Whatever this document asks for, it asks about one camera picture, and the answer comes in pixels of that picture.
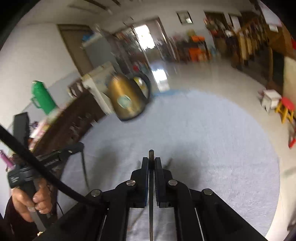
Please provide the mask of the person's left hand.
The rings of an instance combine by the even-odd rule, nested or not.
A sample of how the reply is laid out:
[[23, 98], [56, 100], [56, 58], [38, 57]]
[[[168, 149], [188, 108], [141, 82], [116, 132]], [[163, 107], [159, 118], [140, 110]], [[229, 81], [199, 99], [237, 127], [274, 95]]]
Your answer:
[[27, 222], [33, 222], [28, 208], [36, 209], [40, 214], [48, 214], [52, 210], [51, 192], [44, 178], [38, 180], [39, 190], [30, 198], [20, 188], [11, 190], [15, 210]]

